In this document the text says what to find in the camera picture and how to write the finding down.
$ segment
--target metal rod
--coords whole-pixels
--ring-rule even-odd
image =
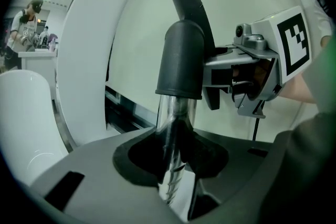
[[[178,136],[193,129],[196,100],[162,95],[156,124],[156,137],[163,150],[164,176],[159,183],[161,198],[170,205],[182,179],[185,163],[181,160]]]

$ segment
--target white curved panel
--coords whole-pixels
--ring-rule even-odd
[[[0,75],[0,146],[13,176],[31,183],[68,155],[44,77],[28,70]]]
[[[231,44],[235,27],[279,10],[300,5],[300,0],[202,0],[215,45]],[[157,78],[168,28],[178,20],[172,0],[128,0],[118,23],[110,60],[108,86],[152,112],[157,112]],[[205,100],[197,103],[195,127],[227,136],[247,138],[254,119],[239,116],[230,95],[221,94],[221,109],[211,111]],[[264,140],[292,126],[300,103],[277,98],[267,102],[262,120]]]
[[[126,0],[74,0],[58,54],[60,105],[77,145],[108,136],[104,88],[115,28]]]

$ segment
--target white wall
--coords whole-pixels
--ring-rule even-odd
[[[24,8],[26,7],[9,7],[4,18],[14,18],[14,16]],[[39,14],[36,14],[36,18],[40,20],[47,20],[49,12],[49,10],[42,9]]]
[[[61,9],[52,9],[50,10],[46,26],[49,27],[49,33],[55,34],[58,36],[58,42],[60,42],[63,34],[64,20],[67,15],[67,12]]]

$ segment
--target white table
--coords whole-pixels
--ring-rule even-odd
[[[237,24],[254,22],[274,12],[302,4],[301,0],[202,2],[216,46],[232,43]],[[128,0],[113,42],[107,86],[150,111],[157,112],[159,96],[155,94],[155,89],[164,35],[177,20],[172,0]],[[297,124],[295,119],[305,106],[284,98],[267,102],[264,107],[266,119],[260,121],[258,138],[273,141],[277,133],[293,128]],[[255,120],[239,116],[230,95],[221,93],[220,107],[217,111],[210,111],[205,100],[199,101],[195,127],[227,136],[251,138]]]
[[[19,52],[22,69],[42,75],[49,83],[51,99],[56,99],[55,58],[56,52],[29,51]]]

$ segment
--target gray surface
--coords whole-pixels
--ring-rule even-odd
[[[142,129],[77,148],[41,175],[32,189],[44,197],[69,171],[79,172],[85,178],[64,213],[86,223],[181,223],[156,188],[129,183],[112,164],[120,144],[150,131]]]
[[[248,153],[248,150],[251,147],[255,147],[269,151],[272,144],[237,140],[202,130],[196,130],[196,132],[221,145],[229,153],[228,163],[217,176],[200,179],[203,193],[210,195],[220,205],[225,206],[227,200],[233,197],[245,184],[248,184],[248,181],[265,160],[260,156]]]
[[[219,206],[208,214],[193,220],[192,223],[257,224],[260,213],[260,206],[278,174],[279,166],[281,165],[285,153],[288,136],[288,132],[278,134],[275,143],[278,143],[279,146],[271,148],[264,161],[256,169],[255,173],[249,174],[248,170],[238,170],[236,165],[238,163],[242,165],[242,162],[239,160],[239,158],[236,159],[237,163],[231,163],[230,166],[226,167],[236,175],[241,176],[241,174],[243,174],[246,176],[246,178],[249,179],[247,182],[245,182],[245,184],[241,185],[242,188],[240,188],[238,191],[232,193],[231,189],[223,188],[223,185],[231,185],[236,183],[236,181],[233,180],[235,178],[234,176],[230,178],[223,174],[222,181],[210,178],[207,182],[209,185],[208,187],[204,185],[205,188],[212,192],[213,190],[211,189],[217,188],[217,199],[220,199],[220,196],[222,195],[225,195],[226,197],[229,196],[230,199],[223,200],[224,204],[222,206]],[[253,166],[258,166],[258,164],[255,162],[255,159],[252,163]]]
[[[61,224],[85,224],[84,222],[75,219],[71,216],[68,216],[66,214],[63,214],[61,211],[56,209],[54,206],[52,206],[50,203],[46,202],[41,196],[39,196],[34,190],[27,187],[24,184],[18,183],[20,187],[22,188],[22,191],[25,193],[25,195],[28,196],[28,198],[34,202],[37,207],[48,217],[50,217],[54,223],[61,223]]]

